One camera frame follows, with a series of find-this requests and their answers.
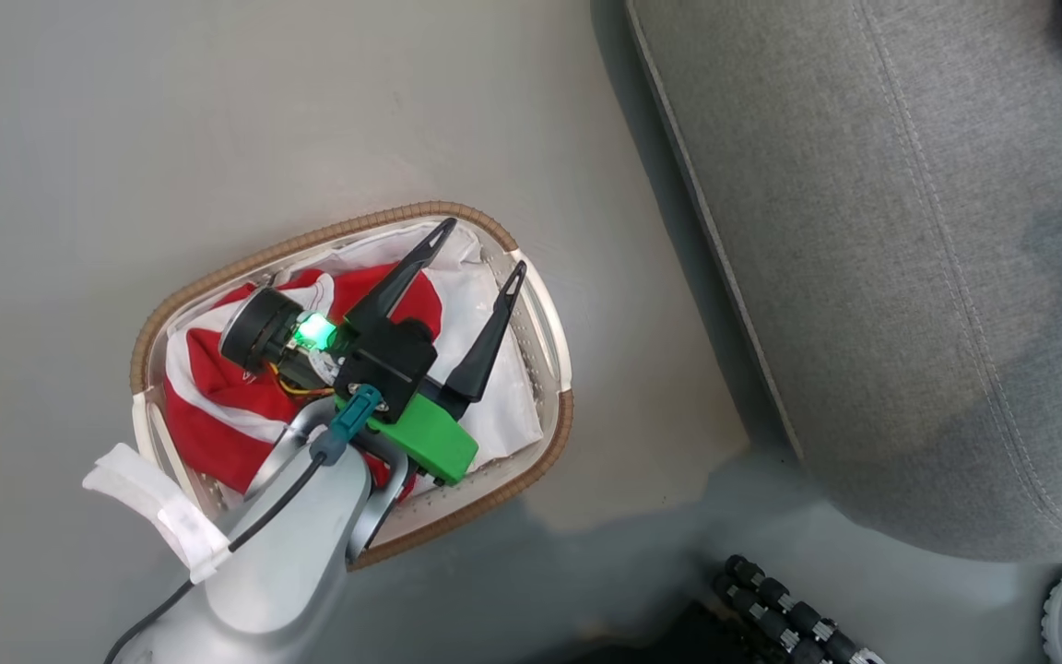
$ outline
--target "black cable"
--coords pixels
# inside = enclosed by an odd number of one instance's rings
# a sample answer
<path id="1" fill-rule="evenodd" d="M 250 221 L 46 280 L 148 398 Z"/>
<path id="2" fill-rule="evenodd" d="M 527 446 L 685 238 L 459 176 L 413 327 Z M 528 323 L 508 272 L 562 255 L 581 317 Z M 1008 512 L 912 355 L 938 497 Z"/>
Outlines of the black cable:
<path id="1" fill-rule="evenodd" d="M 284 493 L 281 497 L 273 504 L 273 507 L 267 509 L 260 518 L 253 522 L 253 525 L 249 526 L 243 533 L 240 533 L 239 537 L 232 541 L 232 543 L 228 543 L 227 550 L 236 554 L 236 550 L 239 549 L 239 547 L 244 546 L 250 539 L 253 539 L 253 534 L 260 533 L 261 529 L 268 526 L 269 522 L 273 521 L 273 517 L 277 516 L 277 514 L 279 514 L 281 510 L 290 504 L 290 500 L 294 499 L 294 497 L 303 491 L 303 487 L 305 487 L 306 483 L 313 478 L 313 474 L 315 474 L 319 467 L 322 466 L 322 462 L 325 462 L 324 453 L 313 455 L 313 459 L 306 467 L 306 472 L 303 472 L 303 476 L 295 479 L 294 483 L 290 484 L 290 488 L 286 489 L 286 493 Z M 157 618 L 161 618 L 164 613 L 167 613 L 174 605 L 177 605 L 178 600 L 183 599 L 185 594 L 193 588 L 194 583 L 191 583 L 190 579 L 186 580 L 186 583 L 179 585 L 177 591 L 174 591 L 172 596 L 167 597 L 166 601 L 158 606 L 158 609 L 151 611 L 147 617 L 140 618 L 140 620 L 126 630 L 125 633 L 122 634 L 122 637 L 117 640 L 114 647 L 109 648 L 108 654 L 105 656 L 105 664 L 114 664 L 114 660 L 117 659 L 117 656 L 122 651 L 122 648 L 125 647 L 125 644 L 130 643 L 131 640 L 138 635 L 142 630 L 147 629 L 147 627 L 151 626 L 151 624 L 157 620 Z"/>

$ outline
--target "gray floor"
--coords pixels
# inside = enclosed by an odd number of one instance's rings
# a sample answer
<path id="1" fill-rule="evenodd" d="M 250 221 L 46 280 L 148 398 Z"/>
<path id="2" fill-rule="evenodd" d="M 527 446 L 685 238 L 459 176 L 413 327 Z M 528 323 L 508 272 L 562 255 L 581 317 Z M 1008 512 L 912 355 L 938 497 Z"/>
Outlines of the gray floor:
<path id="1" fill-rule="evenodd" d="M 0 661 L 96 661 L 170 582 L 158 538 L 80 488 L 132 439 L 148 311 L 425 199 L 496 216 L 538 265 L 577 428 L 521 499 L 353 576 L 316 661 L 640 639 L 735 551 L 888 661 L 1041 661 L 1052 566 L 891 542 L 798 470 L 634 58 L 604 1 L 1 0 Z"/>

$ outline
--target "stitching seam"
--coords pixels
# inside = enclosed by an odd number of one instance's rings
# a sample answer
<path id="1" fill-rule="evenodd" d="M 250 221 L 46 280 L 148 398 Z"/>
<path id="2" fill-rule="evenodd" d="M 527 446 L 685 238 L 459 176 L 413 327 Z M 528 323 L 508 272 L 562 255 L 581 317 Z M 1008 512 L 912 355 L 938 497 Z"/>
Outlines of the stitching seam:
<path id="1" fill-rule="evenodd" d="M 876 24 L 876 22 L 874 21 L 870 22 L 872 30 L 874 31 L 874 35 L 876 35 L 876 38 L 879 38 L 879 40 L 883 41 L 883 34 L 879 32 L 879 24 Z M 888 59 L 889 75 L 891 76 L 892 85 L 893 87 L 898 88 L 898 91 L 901 91 L 901 97 L 903 97 L 903 88 L 901 87 L 901 84 L 898 84 L 896 63 L 892 62 L 891 58 L 886 58 L 886 59 Z M 1018 429 L 1018 424 L 1016 424 L 1015 422 L 1015 413 L 1010 408 L 1010 399 L 1007 398 L 1007 390 L 1006 388 L 1003 387 L 1003 378 L 998 377 L 998 367 L 995 365 L 994 356 L 992 356 L 990 352 L 990 343 L 986 337 L 986 329 L 981 327 L 981 316 L 978 314 L 977 307 L 974 306 L 974 295 L 970 293 L 969 285 L 967 283 L 965 283 L 964 270 L 961 269 L 961 258 L 957 255 L 957 249 L 954 245 L 953 235 L 952 233 L 948 232 L 948 226 L 945 221 L 945 209 L 940 204 L 940 194 L 937 192 L 936 184 L 932 183 L 932 174 L 930 172 L 930 169 L 928 169 L 928 163 L 926 156 L 924 156 L 924 148 L 920 142 L 919 132 L 915 130 L 915 122 L 912 121 L 912 114 L 911 110 L 909 110 L 909 108 L 907 107 L 906 101 L 902 101 L 902 106 L 904 109 L 904 115 L 907 118 L 906 124 L 907 126 L 909 126 L 909 130 L 912 133 L 915 146 L 915 154 L 918 154 L 918 157 L 920 159 L 920 167 L 922 167 L 922 171 L 924 172 L 924 180 L 928 185 L 928 191 L 931 194 L 932 204 L 937 206 L 937 222 L 939 222 L 940 224 L 941 239 L 945 241 L 946 248 L 948 249 L 948 254 L 954 259 L 954 268 L 956 268 L 956 273 L 957 273 L 957 284 L 958 287 L 961 287 L 962 299 L 965 300 L 965 303 L 969 306 L 971 314 L 970 318 L 973 319 L 974 321 L 974 328 L 975 331 L 977 333 L 977 339 L 978 339 L 978 347 L 981 348 L 983 353 L 986 353 L 986 364 L 990 367 L 990 374 L 992 375 L 992 377 L 994 377 L 995 395 L 1001 396 L 1003 405 L 1006 405 L 1007 422 L 1008 425 L 1010 425 L 1011 431 L 1014 431 L 1016 446 L 1018 446 L 1020 454 L 1022 455 L 1022 458 L 1024 458 L 1024 462 L 1027 464 L 1029 478 L 1032 480 L 1032 482 L 1035 482 L 1035 487 L 1040 491 L 1040 494 L 1044 496 L 1045 505 L 1048 506 L 1050 509 L 1055 510 L 1055 513 L 1057 513 L 1059 518 L 1061 518 L 1062 521 L 1062 509 L 1059 509 L 1059 505 L 1057 504 L 1057 501 L 1055 501 L 1055 499 L 1048 494 L 1048 492 L 1046 492 L 1044 482 L 1042 482 L 1042 479 L 1040 479 L 1040 475 L 1038 475 L 1038 471 L 1035 470 L 1035 464 L 1031 462 L 1030 454 L 1027 450 L 1027 443 L 1024 441 L 1024 433 L 1022 433 L 1022 431 Z"/>
<path id="2" fill-rule="evenodd" d="M 1018 479 L 1020 488 L 1024 489 L 1024 494 L 1027 495 L 1027 499 L 1030 501 L 1032 507 L 1035 508 L 1040 515 L 1044 516 L 1049 524 L 1057 527 L 1057 530 L 1062 533 L 1062 524 L 1055 521 L 1055 518 L 1048 513 L 1048 510 L 1044 510 L 1041 507 L 1040 500 L 1037 500 L 1037 496 L 1031 491 L 1028 480 L 1024 479 L 1024 475 L 1020 471 L 1018 461 L 1015 459 L 1015 454 L 1012 454 L 1011 445 L 1007 441 L 1007 432 L 1003 429 L 1003 422 L 1000 422 L 998 416 L 998 408 L 995 408 L 994 399 L 991 399 L 987 377 L 977 367 L 978 354 L 976 352 L 974 341 L 970 337 L 969 330 L 970 317 L 961 316 L 962 307 L 958 305 L 957 289 L 954 289 L 953 280 L 949 280 L 948 277 L 947 261 L 945 261 L 944 256 L 944 249 L 946 248 L 944 242 L 943 221 L 941 221 L 940 218 L 942 212 L 940 210 L 940 202 L 937 201 L 936 188 L 932 186 L 931 189 L 930 202 L 937 203 L 936 209 L 932 209 L 932 206 L 928 205 L 928 203 L 924 201 L 923 192 L 926 191 L 926 182 L 922 182 L 922 178 L 918 175 L 912 165 L 912 157 L 914 156 L 919 159 L 920 169 L 926 174 L 928 184 L 931 184 L 931 177 L 927 176 L 926 164 L 923 163 L 923 155 L 920 155 L 919 136 L 915 136 L 914 127 L 910 124 L 911 117 L 909 115 L 909 110 L 907 110 L 905 102 L 897 97 L 896 106 L 893 107 L 892 95 L 889 93 L 888 85 L 884 83 L 884 76 L 880 75 L 879 65 L 883 63 L 883 70 L 886 74 L 888 74 L 888 79 L 891 81 L 893 87 L 896 85 L 896 74 L 894 74 L 891 68 L 890 58 L 886 58 L 885 54 L 877 50 L 877 38 L 881 38 L 881 35 L 874 32 L 876 27 L 874 25 L 874 21 L 871 20 L 871 17 L 868 16 L 867 7 L 862 7 L 862 17 L 859 16 L 860 10 L 858 0 L 852 0 L 851 13 L 852 16 L 855 17 L 856 23 L 859 27 L 859 32 L 863 34 L 863 44 L 867 46 L 871 65 L 874 68 L 874 72 L 876 72 L 876 79 L 879 81 L 879 87 L 884 95 L 884 102 L 888 105 L 888 110 L 892 115 L 893 125 L 896 126 L 896 139 L 898 143 L 901 143 L 901 151 L 904 155 L 904 164 L 907 167 L 909 176 L 912 178 L 912 189 L 915 193 L 915 198 L 918 198 L 919 205 L 922 207 L 924 214 L 932 216 L 932 222 L 937 224 L 937 227 L 932 227 L 932 224 L 928 224 L 928 235 L 932 238 L 932 244 L 936 248 L 937 260 L 940 262 L 940 275 L 944 278 L 945 286 L 948 289 L 949 303 L 953 304 L 954 311 L 958 317 L 958 324 L 960 324 L 961 327 L 961 337 L 964 338 L 966 350 L 969 351 L 970 356 L 974 359 L 974 371 L 975 374 L 977 374 L 978 382 L 981 384 L 981 393 L 986 396 L 986 403 L 990 408 L 990 416 L 992 421 L 994 421 L 995 429 L 998 431 L 998 440 L 1003 443 L 1003 449 L 1007 453 L 1007 459 L 1010 461 L 1011 470 L 1015 472 L 1015 478 Z M 870 30 L 864 30 L 864 25 L 869 25 Z M 913 135 L 915 136 L 915 143 L 911 147 L 909 146 L 909 140 L 905 137 L 906 131 L 913 132 Z"/>

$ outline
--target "laundry basket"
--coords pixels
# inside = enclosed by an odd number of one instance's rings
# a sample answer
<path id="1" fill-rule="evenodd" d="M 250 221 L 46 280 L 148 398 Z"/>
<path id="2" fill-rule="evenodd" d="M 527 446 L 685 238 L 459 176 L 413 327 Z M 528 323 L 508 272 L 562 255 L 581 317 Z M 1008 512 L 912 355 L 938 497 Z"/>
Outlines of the laundry basket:
<path id="1" fill-rule="evenodd" d="M 218 480 L 191 471 L 174 448 L 165 421 L 165 353 L 170 335 L 242 283 L 278 285 L 288 278 L 290 266 L 309 255 L 370 238 L 383 229 L 415 226 L 446 216 L 459 219 L 460 227 L 477 235 L 481 257 L 497 283 L 517 261 L 527 261 L 527 280 L 510 327 L 534 391 L 535 412 L 544 435 L 512 457 L 496 459 L 472 472 L 456 487 L 439 487 L 396 505 L 357 566 L 377 563 L 450 532 L 534 483 L 560 458 L 571 429 L 572 367 L 560 317 L 543 278 L 510 233 L 480 210 L 443 201 L 396 207 L 299 235 L 216 270 L 167 297 L 138 335 L 130 367 L 138 450 L 174 478 L 204 514 L 212 521 L 218 518 L 241 496 Z"/>

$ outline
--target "gray fabric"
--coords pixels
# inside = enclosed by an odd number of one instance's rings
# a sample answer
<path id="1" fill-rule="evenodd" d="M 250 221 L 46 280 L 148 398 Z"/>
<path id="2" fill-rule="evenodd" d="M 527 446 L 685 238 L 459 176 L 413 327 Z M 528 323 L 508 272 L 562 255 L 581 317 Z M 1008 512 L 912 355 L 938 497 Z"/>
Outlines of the gray fabric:
<path id="1" fill-rule="evenodd" d="M 786 429 L 920 547 L 1062 558 L 1062 12 L 631 1 Z"/>

